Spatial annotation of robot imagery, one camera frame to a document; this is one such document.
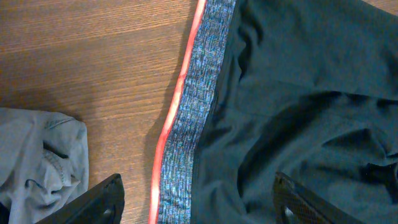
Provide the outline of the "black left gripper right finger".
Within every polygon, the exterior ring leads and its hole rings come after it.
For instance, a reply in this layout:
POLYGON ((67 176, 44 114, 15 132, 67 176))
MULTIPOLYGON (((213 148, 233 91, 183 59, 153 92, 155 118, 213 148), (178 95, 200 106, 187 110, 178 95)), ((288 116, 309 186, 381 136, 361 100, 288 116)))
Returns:
POLYGON ((275 174, 272 198, 277 223, 363 224, 283 172, 275 174))

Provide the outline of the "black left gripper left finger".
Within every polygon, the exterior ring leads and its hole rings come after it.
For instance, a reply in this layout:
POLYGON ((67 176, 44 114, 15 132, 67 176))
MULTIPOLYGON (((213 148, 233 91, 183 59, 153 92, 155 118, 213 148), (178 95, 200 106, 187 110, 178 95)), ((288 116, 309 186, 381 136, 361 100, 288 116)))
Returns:
POLYGON ((124 187, 113 174, 37 224, 120 224, 124 187))

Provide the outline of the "black leggings with red waistband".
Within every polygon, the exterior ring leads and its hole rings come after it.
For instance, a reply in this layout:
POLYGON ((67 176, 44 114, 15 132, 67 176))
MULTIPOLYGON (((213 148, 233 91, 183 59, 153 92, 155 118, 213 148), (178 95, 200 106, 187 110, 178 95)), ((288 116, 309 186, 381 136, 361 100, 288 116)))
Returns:
POLYGON ((355 0, 199 1, 150 223, 277 223, 277 172, 397 222, 397 16, 355 0))

